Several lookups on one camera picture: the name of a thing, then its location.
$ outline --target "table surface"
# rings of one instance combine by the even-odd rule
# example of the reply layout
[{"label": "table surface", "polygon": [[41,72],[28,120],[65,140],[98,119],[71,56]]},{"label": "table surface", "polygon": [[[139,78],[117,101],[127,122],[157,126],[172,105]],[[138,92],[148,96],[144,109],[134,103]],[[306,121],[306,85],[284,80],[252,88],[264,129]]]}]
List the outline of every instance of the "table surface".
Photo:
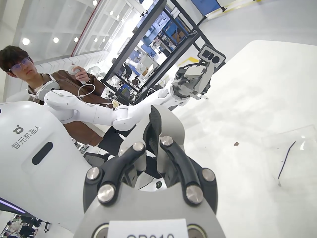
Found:
[{"label": "table surface", "polygon": [[279,187],[263,146],[268,135],[317,126],[316,73],[317,46],[253,41],[212,77],[208,101],[174,110],[186,153],[216,174],[227,238],[317,237],[317,177]]}]

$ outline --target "hand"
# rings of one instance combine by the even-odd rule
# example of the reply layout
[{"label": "hand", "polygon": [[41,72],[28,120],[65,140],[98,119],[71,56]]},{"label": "hand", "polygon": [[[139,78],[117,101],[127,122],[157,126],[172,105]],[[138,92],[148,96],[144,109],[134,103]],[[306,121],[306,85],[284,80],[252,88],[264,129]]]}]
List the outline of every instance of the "hand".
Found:
[{"label": "hand", "polygon": [[80,70],[78,73],[75,74],[76,80],[88,83],[89,76],[87,72],[85,71],[85,69],[80,66],[75,66],[73,70],[75,71],[76,69]]}]

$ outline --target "camera lens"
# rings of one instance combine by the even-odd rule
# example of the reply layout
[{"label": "camera lens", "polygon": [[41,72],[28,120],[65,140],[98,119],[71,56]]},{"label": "camera lens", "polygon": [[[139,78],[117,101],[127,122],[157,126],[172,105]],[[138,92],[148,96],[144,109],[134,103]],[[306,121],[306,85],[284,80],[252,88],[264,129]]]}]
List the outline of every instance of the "camera lens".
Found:
[{"label": "camera lens", "polygon": [[160,189],[162,187],[162,182],[161,181],[157,181],[155,184],[156,189]]}]

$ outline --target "metal bolt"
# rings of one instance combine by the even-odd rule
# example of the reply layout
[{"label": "metal bolt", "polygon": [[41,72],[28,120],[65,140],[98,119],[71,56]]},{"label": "metal bolt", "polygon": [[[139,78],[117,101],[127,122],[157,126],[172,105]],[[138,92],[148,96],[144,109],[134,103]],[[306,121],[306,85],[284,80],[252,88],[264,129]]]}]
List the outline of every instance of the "metal bolt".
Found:
[{"label": "metal bolt", "polygon": [[87,179],[94,180],[96,179],[100,174],[100,170],[98,167],[90,168],[86,174]]},{"label": "metal bolt", "polygon": [[188,238],[207,238],[204,230],[196,224],[188,225],[187,230],[188,230]]},{"label": "metal bolt", "polygon": [[208,168],[203,169],[202,173],[206,181],[213,181],[215,179],[214,172]]},{"label": "metal bolt", "polygon": [[127,151],[127,148],[120,149],[118,156],[121,157],[126,151]]},{"label": "metal bolt", "polygon": [[112,200],[114,193],[114,187],[111,184],[105,184],[99,188],[97,197],[101,203],[107,203]]},{"label": "metal bolt", "polygon": [[142,142],[137,142],[132,145],[133,150],[140,152],[144,149],[144,144]]},{"label": "metal bolt", "polygon": [[161,139],[161,143],[165,146],[170,146],[173,142],[173,138],[170,136],[163,136]]},{"label": "metal bolt", "polygon": [[109,224],[104,224],[100,226],[94,234],[94,238],[107,238],[108,237]]},{"label": "metal bolt", "polygon": [[190,185],[186,188],[186,197],[191,203],[199,204],[203,201],[204,194],[199,186]]}]

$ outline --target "white label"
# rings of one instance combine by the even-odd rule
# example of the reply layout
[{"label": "white label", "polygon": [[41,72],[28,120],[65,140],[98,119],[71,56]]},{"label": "white label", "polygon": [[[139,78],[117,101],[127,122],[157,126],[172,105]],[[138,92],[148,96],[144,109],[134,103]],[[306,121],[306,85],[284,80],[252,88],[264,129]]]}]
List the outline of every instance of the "white label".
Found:
[{"label": "white label", "polygon": [[108,238],[188,238],[185,219],[110,221]]}]

